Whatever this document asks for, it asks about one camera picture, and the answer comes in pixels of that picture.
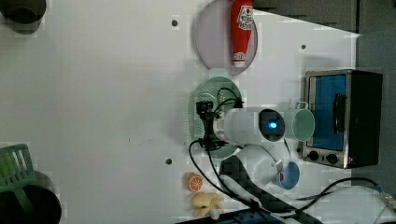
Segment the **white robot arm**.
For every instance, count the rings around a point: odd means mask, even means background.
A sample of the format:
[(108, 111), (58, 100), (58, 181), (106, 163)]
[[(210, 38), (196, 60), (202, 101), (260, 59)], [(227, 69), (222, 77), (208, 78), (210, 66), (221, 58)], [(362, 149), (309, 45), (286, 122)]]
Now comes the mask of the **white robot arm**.
[(302, 224), (322, 224), (306, 213), (308, 205), (294, 207), (265, 189), (270, 182), (284, 182), (290, 174), (293, 161), (288, 141), (304, 142), (314, 133), (315, 119), (306, 102), (286, 111), (259, 106), (219, 112), (212, 102), (201, 101), (196, 111), (205, 128), (198, 143), (206, 153), (227, 145), (240, 149), (215, 170), (224, 194), (255, 211), (290, 214)]

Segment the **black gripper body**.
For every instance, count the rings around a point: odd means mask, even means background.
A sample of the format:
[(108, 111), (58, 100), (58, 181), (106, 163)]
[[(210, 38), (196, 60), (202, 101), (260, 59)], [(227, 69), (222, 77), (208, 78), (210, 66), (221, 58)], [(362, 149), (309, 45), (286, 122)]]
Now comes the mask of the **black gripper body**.
[(200, 146), (205, 151), (219, 150), (226, 145), (224, 141), (215, 135), (213, 124), (219, 114), (213, 111), (213, 103), (210, 101), (200, 101), (196, 103), (196, 110), (199, 118), (204, 125), (204, 137), (199, 140)]

